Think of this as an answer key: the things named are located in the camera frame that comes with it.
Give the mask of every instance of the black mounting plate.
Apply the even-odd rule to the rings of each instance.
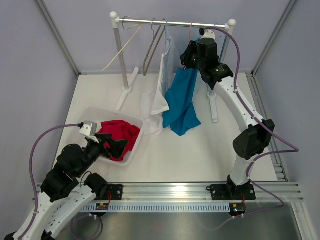
[[[101,199],[96,199],[98,201],[108,201],[108,192],[111,193],[111,200],[112,201],[121,201],[122,200],[122,194],[124,192],[124,186],[121,184],[108,184],[108,187],[106,189],[105,195]]]
[[[236,196],[231,197],[226,184],[212,184],[207,186],[206,189],[210,191],[211,198],[213,201],[231,201],[231,200],[243,200],[243,195],[245,195],[245,200],[256,200],[256,193],[254,186],[249,184],[246,188],[243,188],[237,192]]]

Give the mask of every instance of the white rack post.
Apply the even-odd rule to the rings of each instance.
[[[229,26],[229,29],[227,30],[227,32],[228,32],[228,34],[230,34],[232,36],[232,33],[233,33],[235,25],[236,25],[236,20],[230,19],[228,21],[227,25]],[[225,61],[229,42],[230,42],[230,38],[226,35],[224,37],[224,42],[223,42],[222,49],[221,49],[221,54],[220,54],[220,59],[219,59],[220,63],[223,63]]]
[[[116,20],[119,19],[118,14],[115,11],[112,11],[110,13],[110,18],[112,21],[112,27],[114,31],[114,37],[115,37],[115,43],[116,43],[116,48],[118,52],[121,51],[122,49],[122,44],[121,44],[121,38],[120,38],[120,32],[119,32],[119,22]],[[134,68],[134,71],[128,81],[127,78],[127,71],[126,71],[126,65],[125,65],[125,59],[124,59],[124,54],[121,52],[119,54],[119,61],[120,61],[120,68],[121,68],[121,73],[122,73],[122,78],[123,78],[123,92],[118,100],[118,103],[115,106],[115,110],[120,111],[122,106],[124,105],[127,96],[132,92],[132,85],[134,84],[134,81],[138,75],[139,68]]]

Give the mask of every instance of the clothes hanger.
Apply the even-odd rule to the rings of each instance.
[[[194,22],[195,22],[195,21],[192,21],[191,24],[190,24],[190,27],[189,27],[189,40],[188,40],[188,45],[189,45],[190,39],[191,39],[192,24],[193,24]],[[182,65],[182,63],[180,64],[180,68],[183,69],[183,70],[186,70],[186,69],[187,69],[185,66]]]
[[[153,47],[153,45],[154,45],[154,43],[155,43],[155,40],[156,40],[156,38],[157,38],[157,36],[158,36],[158,33],[159,33],[159,31],[160,31],[160,28],[162,27],[162,26],[160,25],[160,26],[158,27],[156,33],[155,33],[155,31],[154,31],[154,29],[153,29],[153,22],[154,22],[154,20],[155,20],[155,18],[152,19],[152,21],[151,21],[151,30],[153,31],[153,39],[152,39],[151,45],[150,45],[150,47],[149,47],[149,49],[148,49],[148,52],[146,53],[146,56],[145,56],[144,61],[143,61],[143,66],[142,66],[143,76],[146,76],[146,75],[147,75],[148,69],[149,69],[149,66],[150,66],[150,63],[151,63],[151,61],[152,61],[152,58],[154,57],[155,52],[156,52],[156,50],[157,50],[157,47],[158,47],[158,45],[159,45],[159,42],[160,42],[160,40],[161,40],[161,38],[162,38],[165,30],[166,30],[166,27],[163,26],[163,30],[162,30],[162,32],[161,32],[161,34],[160,34],[160,37],[158,38],[158,41],[157,41],[156,44],[155,44],[155,47],[154,47],[153,52],[152,52],[152,54],[151,54],[151,57],[150,57],[150,59],[149,59],[149,61],[148,61],[148,63],[147,63],[147,66],[146,66],[146,62],[147,62],[147,60],[148,60],[150,51],[151,51],[151,49],[152,49],[152,47]]]
[[[167,41],[169,41],[168,40],[168,37],[167,37],[167,26],[168,26],[168,21],[169,21],[169,19],[167,19],[166,20],[166,22],[165,22],[165,41],[164,41],[164,49],[165,49],[165,54],[167,54],[168,53],[168,50],[169,50],[169,48],[170,48],[170,46],[171,46],[171,44],[169,43],[169,46],[167,45]]]
[[[115,60],[116,58],[119,56],[119,54],[126,48],[126,46],[131,42],[132,39],[134,39],[134,37],[137,35],[137,33],[140,31],[141,29],[141,25],[140,24],[134,24],[128,28],[125,28],[124,26],[124,22],[122,22],[122,27],[124,30],[129,30],[132,29],[134,27],[139,26],[138,30],[132,35],[132,37],[129,39],[129,41],[122,47],[122,49],[114,56],[114,58],[111,60],[111,62],[104,68],[101,70],[101,72],[103,72],[104,70],[106,70]]]

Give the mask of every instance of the plastic bin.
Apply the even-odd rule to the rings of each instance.
[[[136,139],[136,142],[134,144],[134,147],[132,151],[128,151],[126,155],[123,158],[123,161],[112,161],[105,157],[99,157],[98,160],[104,161],[109,164],[125,167],[127,166],[132,159],[134,158],[134,155],[139,147],[140,141],[142,136],[144,135],[144,120],[138,116],[130,115],[127,113],[123,113],[120,111],[114,111],[109,109],[102,109],[97,108],[93,106],[88,106],[84,112],[82,113],[81,117],[78,120],[78,123],[81,123],[83,121],[90,121],[97,123],[97,132],[101,129],[102,122],[106,121],[113,121],[113,120],[123,120],[131,125],[135,125],[140,129],[140,133],[138,135],[138,138]],[[73,128],[72,131],[69,134],[69,137],[67,138],[67,144],[78,144],[82,148],[87,146],[87,141],[85,140],[85,137],[79,133],[79,129]]]

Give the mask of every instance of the metal floor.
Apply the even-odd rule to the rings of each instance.
[[[271,207],[270,203],[248,203],[247,211]],[[227,213],[107,213],[101,219],[103,232],[98,240],[302,240],[290,206],[235,219]],[[98,222],[86,218],[75,226],[81,238],[90,237]],[[57,240],[74,239],[70,229]]]

